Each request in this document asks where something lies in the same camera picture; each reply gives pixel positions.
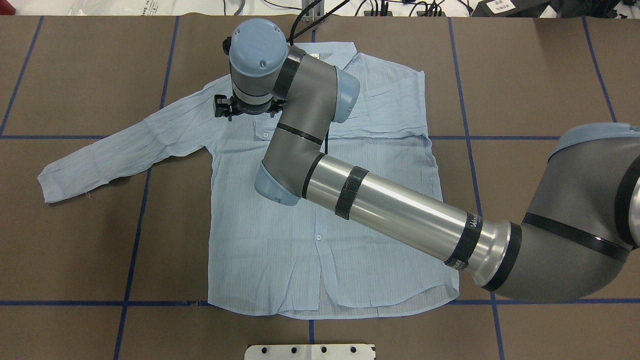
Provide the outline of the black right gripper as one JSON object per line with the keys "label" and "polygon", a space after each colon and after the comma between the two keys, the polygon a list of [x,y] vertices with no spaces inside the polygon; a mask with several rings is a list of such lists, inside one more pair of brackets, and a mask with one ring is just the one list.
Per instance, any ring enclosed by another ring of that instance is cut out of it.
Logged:
{"label": "black right gripper", "polygon": [[269,114],[270,118],[274,118],[276,114],[281,112],[287,101],[282,99],[270,99],[263,104],[249,104],[235,96],[215,95],[214,96],[214,117],[226,118],[232,121],[233,117],[248,115],[259,116],[261,114]]}

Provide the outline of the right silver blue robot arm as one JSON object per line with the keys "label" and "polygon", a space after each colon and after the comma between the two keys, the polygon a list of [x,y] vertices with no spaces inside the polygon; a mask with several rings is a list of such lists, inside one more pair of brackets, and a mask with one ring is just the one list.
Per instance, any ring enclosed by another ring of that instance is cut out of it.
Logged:
{"label": "right silver blue robot arm", "polygon": [[555,303],[610,284],[639,247],[639,128],[590,123],[558,140],[521,224],[491,222],[321,151],[360,91],[345,71],[251,18],[222,44],[232,96],[216,117],[281,112],[254,188],[294,206],[307,199],[471,274],[517,301]]}

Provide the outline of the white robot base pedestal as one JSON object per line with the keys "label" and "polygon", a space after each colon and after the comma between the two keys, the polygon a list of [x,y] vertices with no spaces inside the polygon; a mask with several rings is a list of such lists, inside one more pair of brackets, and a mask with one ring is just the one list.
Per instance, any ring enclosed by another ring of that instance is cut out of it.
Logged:
{"label": "white robot base pedestal", "polygon": [[374,344],[264,344],[251,345],[245,360],[375,360]]}

